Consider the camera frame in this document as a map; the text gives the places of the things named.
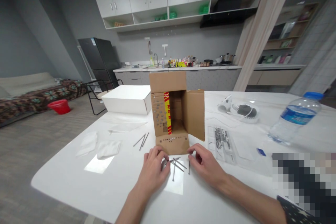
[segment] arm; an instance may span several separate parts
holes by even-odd
[[[196,158],[191,154],[196,151]],[[232,175],[227,174],[218,164],[212,153],[200,144],[188,149],[190,164],[197,173],[223,195],[236,201],[263,224],[286,224],[285,212],[281,204],[251,187]]]
[[[170,173],[170,162],[161,171],[163,158],[169,161],[168,155],[158,146],[145,154],[138,181],[129,193],[115,224],[140,223],[150,197],[162,186]]]

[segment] cardboard box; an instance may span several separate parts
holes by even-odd
[[[204,141],[204,90],[187,90],[185,71],[149,74],[156,145],[187,154],[188,134]]]
[[[108,112],[147,115],[151,110],[151,87],[120,85],[101,98]]]

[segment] white box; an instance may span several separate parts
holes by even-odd
[[[144,114],[152,109],[151,87],[121,85],[101,98],[108,112]]]

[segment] countertop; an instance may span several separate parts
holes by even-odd
[[[225,113],[221,114],[217,105],[229,94],[232,95],[234,103],[258,106],[260,109],[258,123],[247,124],[234,120]],[[256,160],[261,159],[263,164],[270,165],[271,173],[265,176],[239,165],[219,162],[222,168],[266,195],[273,198],[284,195],[285,192],[282,191],[285,189],[279,188],[272,179],[272,153],[336,151],[334,141],[336,110],[324,105],[322,105],[322,111],[309,122],[309,125],[302,127],[295,135],[297,146],[283,146],[268,138],[267,132],[270,127],[279,119],[286,105],[296,98],[298,97],[285,93],[205,92],[205,142],[189,135],[189,143],[190,145],[199,143],[208,148],[209,126],[223,127],[232,135],[236,148],[240,143],[240,148],[247,148],[245,152],[248,153],[252,151],[256,153],[256,148],[263,149],[266,156],[258,154]],[[112,124],[127,121],[146,121],[147,124],[130,132],[111,135],[108,133],[107,130]],[[97,146],[89,154],[76,157],[83,138],[93,131],[98,133],[97,145],[102,141],[121,141],[119,153],[105,160],[98,160]],[[133,145],[147,132],[149,132],[148,139],[139,151],[139,144],[135,147]],[[114,223],[128,193],[138,179],[144,154],[154,145],[152,112],[148,115],[107,112],[52,157],[35,174],[31,185],[58,201]],[[180,161],[188,167],[188,155],[179,156],[181,156]],[[151,197],[141,219],[142,223],[258,223],[240,206],[220,197],[218,192],[208,186],[192,167],[190,175],[188,172],[183,173],[176,169],[175,182],[172,181],[172,176],[171,171],[165,184]]]
[[[276,70],[276,69],[298,69],[303,68],[306,65],[284,65],[284,64],[263,64],[256,65],[255,70]],[[230,66],[206,66],[206,67],[184,67],[184,68],[146,68],[147,65],[141,65],[139,68],[132,68],[131,66],[125,66],[119,69],[113,70],[113,72],[149,72],[149,71],[198,71],[198,70],[219,70],[219,69],[241,69],[242,66],[230,65]]]

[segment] faucet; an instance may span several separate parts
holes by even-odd
[[[155,60],[155,55],[156,55],[156,58],[157,58],[157,65],[159,66],[159,57],[157,54],[154,54],[154,60]]]

